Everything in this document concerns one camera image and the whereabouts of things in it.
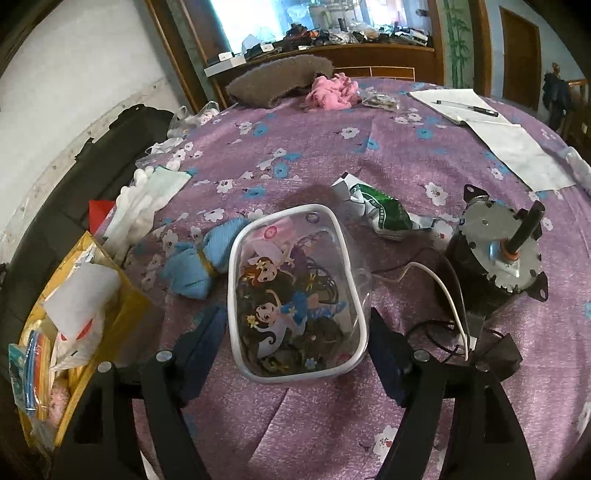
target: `white container rim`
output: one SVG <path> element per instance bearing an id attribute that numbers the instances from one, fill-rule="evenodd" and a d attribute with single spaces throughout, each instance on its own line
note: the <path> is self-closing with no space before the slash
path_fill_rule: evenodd
<path id="1" fill-rule="evenodd" d="M 349 291 L 351 293 L 351 298 L 353 299 L 353 305 L 355 307 L 355 312 L 357 314 L 357 324 L 359 325 L 359 345 L 357 346 L 357 350 L 353 354 L 351 358 L 349 358 L 344 364 L 338 365 L 333 368 L 328 368 L 326 370 L 321 371 L 313 371 L 309 373 L 301 373 L 301 374 L 294 374 L 294 375 L 282 375 L 280 377 L 260 377 L 259 375 L 255 375 L 252 373 L 246 364 L 244 363 L 244 359 L 242 357 L 242 348 L 240 343 L 240 335 L 238 333 L 238 319 L 236 318 L 236 278 L 238 273 L 238 252 L 241 246 L 243 239 L 251 233 L 256 228 L 268 224 L 269 222 L 275 222 L 284 218 L 286 216 L 291 216 L 296 213 L 324 213 L 326 214 L 335 229 L 337 239 L 339 240 L 339 246 L 341 252 L 343 254 L 343 265 L 345 267 L 345 276 L 347 279 L 347 284 L 349 286 Z M 300 205 L 297 207 L 293 207 L 287 210 L 282 210 L 277 213 L 272 213 L 270 215 L 264 216 L 263 218 L 259 218 L 258 220 L 253 221 L 248 226 L 243 228 L 243 230 L 238 234 L 234 243 L 232 245 L 232 250 L 230 252 L 230 263 L 228 269 L 228 326 L 230 330 L 230 341 L 232 345 L 232 355 L 234 356 L 234 361 L 236 362 L 236 366 L 238 370 L 240 370 L 241 374 L 247 377 L 249 380 L 253 380 L 259 383 L 284 383 L 284 382 L 293 382 L 293 381 L 301 381 L 301 380 L 315 380 L 318 378 L 323 377 L 334 377 L 337 375 L 342 375 L 350 370 L 353 370 L 361 360 L 363 360 L 363 353 L 367 348 L 368 344 L 368 326 L 365 322 L 365 317 L 363 315 L 363 307 L 361 305 L 361 301 L 359 299 L 359 295 L 357 294 L 357 288 L 355 286 L 355 281 L 353 279 L 353 273 L 351 272 L 351 261 L 349 259 L 349 251 L 347 249 L 347 245 L 345 243 L 345 236 L 343 235 L 343 231 L 340 227 L 339 221 L 337 220 L 336 215 L 333 213 L 325 205 L 318 205 L 318 204 L 309 204 L 309 205 Z"/>

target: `black pen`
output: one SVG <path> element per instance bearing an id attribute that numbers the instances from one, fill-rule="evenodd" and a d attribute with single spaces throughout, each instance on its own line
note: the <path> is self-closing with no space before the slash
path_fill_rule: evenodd
<path id="1" fill-rule="evenodd" d="M 464 108 L 466 110 L 483 113 L 484 115 L 499 116 L 499 112 L 495 112 L 494 110 L 489 110 L 488 108 L 483 108 L 481 106 L 465 105 L 464 103 L 448 102 L 446 100 L 438 100 L 435 103 L 438 105 L 447 105 L 455 108 Z"/>

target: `black metal shaft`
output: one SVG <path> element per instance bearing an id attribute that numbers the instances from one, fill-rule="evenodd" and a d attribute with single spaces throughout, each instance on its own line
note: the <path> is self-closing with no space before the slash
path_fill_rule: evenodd
<path id="1" fill-rule="evenodd" d="M 525 243 L 525 241 L 530 237 L 530 235 L 534 232 L 537 226 L 540 224 L 540 221 L 544 217 L 546 213 L 546 208 L 539 200 L 536 200 L 534 204 L 531 206 L 530 211 L 525 216 L 521 225 L 507 242 L 505 243 L 505 250 L 507 253 L 513 255 L 518 252 L 521 248 L 521 245 Z"/>

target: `fuzzy pillow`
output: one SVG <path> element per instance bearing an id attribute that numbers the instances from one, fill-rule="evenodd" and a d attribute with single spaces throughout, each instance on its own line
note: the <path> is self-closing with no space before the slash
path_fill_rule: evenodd
<path id="1" fill-rule="evenodd" d="M 295 55 L 274 60 L 249 70 L 226 87 L 238 103 L 255 108 L 272 108 L 294 90 L 309 88 L 318 75 L 332 77 L 332 62 L 315 55 Z"/>

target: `pink towel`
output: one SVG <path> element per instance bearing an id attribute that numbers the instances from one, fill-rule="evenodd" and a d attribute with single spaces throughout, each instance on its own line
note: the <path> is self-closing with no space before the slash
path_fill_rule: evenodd
<path id="1" fill-rule="evenodd" d="M 336 73 L 334 78 L 320 76 L 312 84 L 312 91 L 306 96 L 304 106 L 309 112 L 322 110 L 344 110 L 359 103 L 359 85 L 344 73 Z"/>

